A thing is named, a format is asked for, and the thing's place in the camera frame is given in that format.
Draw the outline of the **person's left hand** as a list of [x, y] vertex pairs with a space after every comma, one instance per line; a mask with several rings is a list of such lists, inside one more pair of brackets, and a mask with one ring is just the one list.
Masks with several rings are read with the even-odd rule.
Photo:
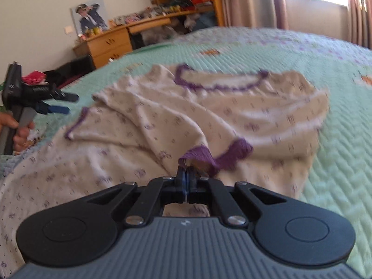
[[26, 127], [19, 128], [19, 123], [8, 113], [1, 112], [1, 130], [4, 128], [16, 129], [17, 133], [13, 137], [13, 149], [20, 153], [27, 147], [27, 140], [30, 131], [35, 128], [35, 123], [30, 122]]

